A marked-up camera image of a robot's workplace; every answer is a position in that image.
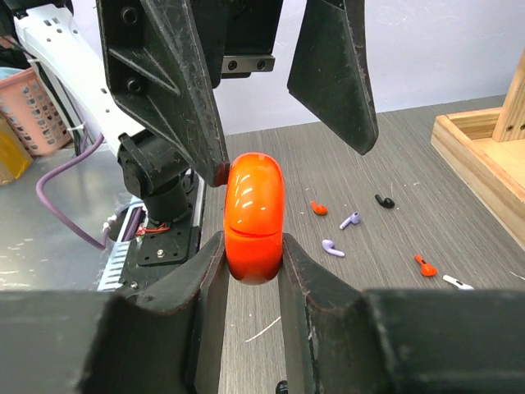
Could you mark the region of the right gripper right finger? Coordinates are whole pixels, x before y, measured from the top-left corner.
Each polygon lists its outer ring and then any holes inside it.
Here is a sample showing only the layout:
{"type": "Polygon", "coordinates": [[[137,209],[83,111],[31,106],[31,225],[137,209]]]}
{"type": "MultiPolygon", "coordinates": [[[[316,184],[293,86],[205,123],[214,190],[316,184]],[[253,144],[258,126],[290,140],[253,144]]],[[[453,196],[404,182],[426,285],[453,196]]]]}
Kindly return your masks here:
{"type": "Polygon", "coordinates": [[[291,393],[524,390],[521,291],[358,291],[291,235],[278,285],[291,393]]]}

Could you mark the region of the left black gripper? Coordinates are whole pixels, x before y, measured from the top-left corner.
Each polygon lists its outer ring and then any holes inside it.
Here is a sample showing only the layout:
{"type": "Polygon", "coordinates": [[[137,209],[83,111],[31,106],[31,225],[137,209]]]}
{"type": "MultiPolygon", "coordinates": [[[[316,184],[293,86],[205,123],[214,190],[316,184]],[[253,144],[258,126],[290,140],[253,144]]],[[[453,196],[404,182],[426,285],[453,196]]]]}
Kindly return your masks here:
{"type": "MultiPolygon", "coordinates": [[[[222,79],[273,71],[282,5],[282,0],[97,3],[107,87],[115,103],[166,140],[211,187],[226,184],[230,169],[212,87],[222,79]]],[[[287,88],[354,151],[364,155],[373,148],[378,125],[364,0],[307,2],[287,88]]]]}

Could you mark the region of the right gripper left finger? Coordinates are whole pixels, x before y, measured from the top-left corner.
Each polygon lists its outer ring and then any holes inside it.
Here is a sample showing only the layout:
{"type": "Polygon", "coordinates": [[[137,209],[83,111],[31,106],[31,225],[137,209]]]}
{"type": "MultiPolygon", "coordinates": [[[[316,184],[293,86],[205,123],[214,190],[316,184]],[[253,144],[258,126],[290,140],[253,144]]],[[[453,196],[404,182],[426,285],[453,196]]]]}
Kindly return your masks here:
{"type": "Polygon", "coordinates": [[[215,234],[133,295],[1,294],[4,393],[215,393],[229,273],[215,234]]]}

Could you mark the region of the orange earbud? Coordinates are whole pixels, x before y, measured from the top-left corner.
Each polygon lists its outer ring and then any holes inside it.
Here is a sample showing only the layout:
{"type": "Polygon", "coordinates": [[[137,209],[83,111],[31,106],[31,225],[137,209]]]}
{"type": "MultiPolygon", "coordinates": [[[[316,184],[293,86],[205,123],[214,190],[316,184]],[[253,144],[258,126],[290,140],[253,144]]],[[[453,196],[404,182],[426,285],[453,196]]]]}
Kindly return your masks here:
{"type": "Polygon", "coordinates": [[[414,255],[414,260],[419,264],[420,273],[424,277],[434,277],[438,273],[438,270],[429,264],[420,254],[414,255]]]}
{"type": "Polygon", "coordinates": [[[326,216],[328,214],[328,209],[324,204],[318,204],[316,201],[312,200],[311,203],[312,211],[318,216],[326,216]]]}

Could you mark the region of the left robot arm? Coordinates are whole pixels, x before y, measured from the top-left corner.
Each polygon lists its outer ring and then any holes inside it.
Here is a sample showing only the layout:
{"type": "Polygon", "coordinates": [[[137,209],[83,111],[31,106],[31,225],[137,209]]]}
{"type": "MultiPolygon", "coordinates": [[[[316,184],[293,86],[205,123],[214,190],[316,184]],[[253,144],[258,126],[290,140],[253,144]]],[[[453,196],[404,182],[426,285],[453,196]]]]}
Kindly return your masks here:
{"type": "MultiPolygon", "coordinates": [[[[269,72],[279,1],[99,1],[102,54],[75,26],[69,1],[4,1],[8,34],[97,123],[127,190],[155,222],[188,212],[180,178],[226,184],[230,160],[214,90],[269,72]]],[[[377,141],[365,4],[309,1],[287,82],[290,94],[360,154],[377,141]]]]}

